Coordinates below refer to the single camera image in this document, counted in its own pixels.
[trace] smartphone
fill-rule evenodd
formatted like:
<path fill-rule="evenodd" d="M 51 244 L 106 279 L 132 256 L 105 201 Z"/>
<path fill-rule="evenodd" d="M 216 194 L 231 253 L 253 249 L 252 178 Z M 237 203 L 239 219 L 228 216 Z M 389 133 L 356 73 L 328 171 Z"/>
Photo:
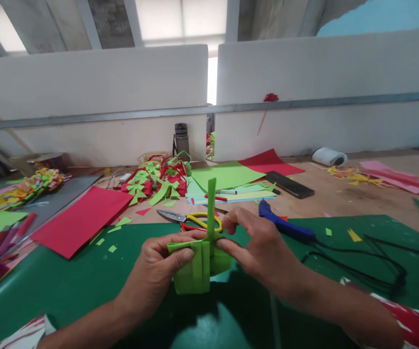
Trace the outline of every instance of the smartphone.
<path fill-rule="evenodd" d="M 271 183 L 276 183 L 276 186 L 285 190 L 287 193 L 293 195 L 297 199 L 304 199 L 308 196 L 314 195 L 314 190 L 305 187 L 298 182 L 281 175 L 278 172 L 271 171 L 266 173 L 266 179 Z"/>

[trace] left hand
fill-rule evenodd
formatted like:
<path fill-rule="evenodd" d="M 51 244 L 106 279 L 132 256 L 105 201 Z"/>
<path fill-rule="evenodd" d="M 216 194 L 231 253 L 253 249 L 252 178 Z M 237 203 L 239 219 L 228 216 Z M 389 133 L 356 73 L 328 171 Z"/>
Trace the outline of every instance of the left hand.
<path fill-rule="evenodd" d="M 191 230 L 146 240 L 124 287 L 113 301 L 114 310 L 134 326 L 150 318 L 166 295 L 174 274 L 190 263 L 194 256 L 189 248 L 169 255 L 167 244 L 205 237 L 206 232 Z"/>

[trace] pink paper pile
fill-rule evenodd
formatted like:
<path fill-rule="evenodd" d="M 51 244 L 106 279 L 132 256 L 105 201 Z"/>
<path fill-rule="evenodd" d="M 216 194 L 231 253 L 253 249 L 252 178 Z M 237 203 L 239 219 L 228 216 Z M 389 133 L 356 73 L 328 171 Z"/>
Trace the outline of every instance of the pink paper pile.
<path fill-rule="evenodd" d="M 413 194 L 419 194 L 419 177 L 413 174 L 397 172 L 380 161 L 364 161 L 359 163 L 364 168 L 361 173 L 383 179 L 381 185 L 391 184 Z"/>

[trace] white partition wall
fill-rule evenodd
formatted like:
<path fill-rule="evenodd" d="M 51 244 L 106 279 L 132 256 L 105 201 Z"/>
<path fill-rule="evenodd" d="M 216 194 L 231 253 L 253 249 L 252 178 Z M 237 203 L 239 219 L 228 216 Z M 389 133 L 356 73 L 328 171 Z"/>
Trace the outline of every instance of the white partition wall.
<path fill-rule="evenodd" d="M 0 118 L 107 113 L 206 105 L 206 45 L 123 48 L 0 58 Z M 66 152 L 76 165 L 137 163 L 171 150 L 174 124 L 187 123 L 194 159 L 204 159 L 206 116 L 174 116 L 15 129 L 33 152 Z M 0 131 L 0 148 L 24 155 Z"/>
<path fill-rule="evenodd" d="M 419 30 L 219 46 L 217 103 L 419 92 Z M 419 145 L 419 101 L 218 114 L 215 160 Z"/>

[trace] glue gun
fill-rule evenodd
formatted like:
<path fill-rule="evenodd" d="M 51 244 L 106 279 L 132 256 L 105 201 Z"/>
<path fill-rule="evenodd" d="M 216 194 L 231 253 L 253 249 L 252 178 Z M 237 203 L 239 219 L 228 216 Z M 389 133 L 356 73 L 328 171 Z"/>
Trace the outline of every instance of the glue gun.
<path fill-rule="evenodd" d="M 279 232 L 297 241 L 308 243 L 316 240 L 316 233 L 312 229 L 293 225 L 277 217 L 272 213 L 271 206 L 266 200 L 261 200 L 259 203 L 259 216 L 271 221 L 276 225 Z"/>

